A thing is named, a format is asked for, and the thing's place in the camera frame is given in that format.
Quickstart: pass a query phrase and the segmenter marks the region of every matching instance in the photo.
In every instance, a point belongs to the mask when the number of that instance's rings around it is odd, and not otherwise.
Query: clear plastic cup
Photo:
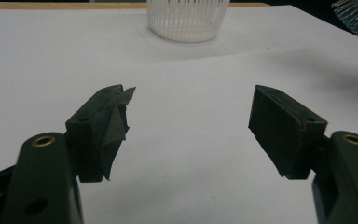
[[[229,0],[147,0],[150,28],[165,38],[201,42],[216,37]]]

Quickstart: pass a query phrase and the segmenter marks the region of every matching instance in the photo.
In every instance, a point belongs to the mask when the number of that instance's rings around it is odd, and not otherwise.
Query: white background
[[[358,37],[294,7],[230,8],[200,44],[144,9],[0,10],[0,170],[119,83],[131,128],[111,181],[80,185],[86,223],[316,223],[313,174],[280,178],[247,129],[256,84],[358,133]]]

